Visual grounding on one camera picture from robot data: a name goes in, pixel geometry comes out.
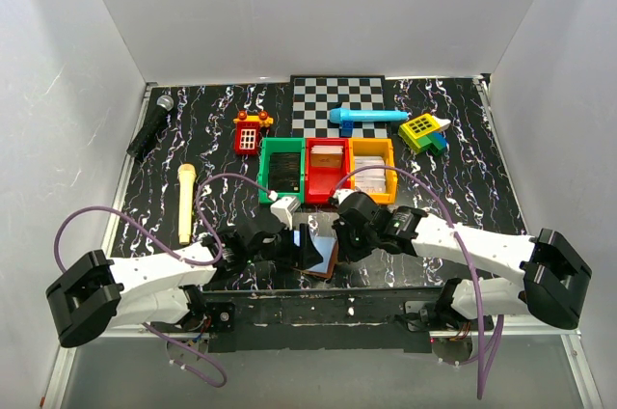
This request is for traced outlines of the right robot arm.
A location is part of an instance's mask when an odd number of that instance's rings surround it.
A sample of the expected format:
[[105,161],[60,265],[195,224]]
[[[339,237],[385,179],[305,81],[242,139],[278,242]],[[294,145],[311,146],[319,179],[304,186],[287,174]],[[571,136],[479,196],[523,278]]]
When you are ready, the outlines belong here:
[[489,278],[446,282],[432,314],[447,329],[479,316],[529,314],[558,329],[579,325],[592,269],[560,232],[507,235],[448,224],[421,209],[394,210],[369,195],[335,191],[333,228],[338,258],[357,262],[380,249],[393,255],[444,259],[473,266]]

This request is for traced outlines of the brown leather card holder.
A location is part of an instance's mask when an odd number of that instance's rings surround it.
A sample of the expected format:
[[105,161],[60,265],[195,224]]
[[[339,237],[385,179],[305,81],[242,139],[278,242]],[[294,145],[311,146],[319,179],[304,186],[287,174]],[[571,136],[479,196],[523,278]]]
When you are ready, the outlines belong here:
[[338,253],[338,243],[334,237],[310,235],[302,241],[297,234],[295,242],[300,249],[298,269],[301,272],[323,280],[333,277]]

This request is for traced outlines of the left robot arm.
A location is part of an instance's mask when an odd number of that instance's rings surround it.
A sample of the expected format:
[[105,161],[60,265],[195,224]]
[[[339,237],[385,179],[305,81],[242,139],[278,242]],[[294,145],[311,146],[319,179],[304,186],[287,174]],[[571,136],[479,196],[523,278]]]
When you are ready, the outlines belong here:
[[199,242],[181,249],[178,259],[167,253],[131,259],[86,253],[45,292],[60,345],[81,346],[109,328],[144,322],[198,330],[205,309],[184,289],[208,284],[216,272],[213,260]]

